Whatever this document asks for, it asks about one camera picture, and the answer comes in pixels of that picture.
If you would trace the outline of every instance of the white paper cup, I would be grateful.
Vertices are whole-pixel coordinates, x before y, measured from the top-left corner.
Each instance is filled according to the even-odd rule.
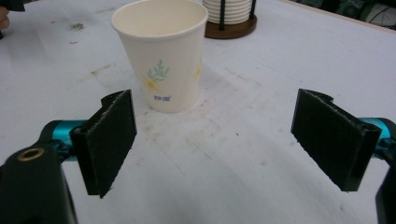
[[[144,0],[112,16],[148,104],[176,113],[199,96],[207,10],[185,0]]]

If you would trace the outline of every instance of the cup rim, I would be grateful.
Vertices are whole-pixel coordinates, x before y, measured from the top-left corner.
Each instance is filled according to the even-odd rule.
[[[137,1],[137,2],[132,2],[132,3],[126,4],[126,5],[122,6],[122,7],[120,7],[119,9],[117,9],[113,13],[113,15],[111,16],[111,26],[113,27],[113,29],[116,30],[119,33],[119,35],[126,35],[126,36],[129,36],[131,38],[145,40],[145,41],[156,41],[156,40],[158,41],[158,40],[165,40],[165,39],[175,38],[177,36],[181,36],[181,35],[185,35],[185,34],[191,33],[193,31],[199,29],[203,24],[205,24],[207,22],[207,19],[208,19],[208,14],[209,13],[208,13],[206,7],[204,7],[203,5],[201,5],[201,4],[199,4],[199,3],[195,2],[195,1],[183,1],[183,2],[188,2],[188,4],[196,5],[196,6],[200,7],[205,12],[205,15],[202,17],[202,19],[199,22],[197,22],[196,24],[194,24],[192,27],[189,27],[188,29],[184,29],[184,30],[181,30],[181,31],[178,31],[178,32],[174,32],[172,34],[166,34],[166,35],[132,35],[132,34],[128,34],[126,32],[123,32],[121,29],[116,27],[116,25],[114,24],[114,20],[115,20],[117,14],[121,10],[125,9],[126,7],[130,7],[132,5],[144,4],[146,2],[156,2],[156,1],[155,0],[141,0],[141,1]]]

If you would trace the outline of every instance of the black object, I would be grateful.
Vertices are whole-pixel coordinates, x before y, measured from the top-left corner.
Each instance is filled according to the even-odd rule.
[[[48,123],[36,143],[0,167],[0,223],[77,223],[61,168],[74,154],[89,194],[109,191],[136,135],[131,92],[103,98],[102,108],[67,134],[71,147],[53,138],[62,123]]]
[[[101,198],[110,190],[136,136],[130,91],[109,95],[102,105],[70,133],[87,191]]]
[[[299,90],[291,132],[342,191],[358,190],[373,154],[384,159],[390,168],[376,195],[378,223],[395,224],[396,125],[388,119],[376,119],[382,126],[362,120],[334,105],[328,95]]]
[[[5,7],[9,11],[25,11],[22,0],[0,0],[0,7]]]
[[[342,191],[356,191],[381,130],[332,103],[332,97],[299,90],[291,132]]]

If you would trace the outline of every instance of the table surface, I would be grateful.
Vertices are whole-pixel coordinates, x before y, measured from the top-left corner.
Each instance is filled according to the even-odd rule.
[[[256,30],[205,39],[190,109],[149,108],[110,17],[126,0],[40,0],[11,12],[0,41],[0,159],[55,119],[87,119],[131,89],[137,137],[104,199],[64,162],[85,223],[376,223],[388,170],[372,159],[342,192],[290,133],[297,91],[334,97],[355,117],[396,120],[396,33],[279,0],[257,1]]]

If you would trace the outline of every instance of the black cable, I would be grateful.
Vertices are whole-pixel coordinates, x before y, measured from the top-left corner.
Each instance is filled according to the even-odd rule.
[[[381,13],[383,13],[383,12],[389,10],[390,8],[391,8],[391,7],[386,7],[386,8],[384,8],[384,9],[382,9],[380,12],[376,13],[375,16],[373,16],[373,17],[370,19],[369,23],[372,23],[372,21],[373,21],[377,16],[379,16],[379,14],[381,14]]]

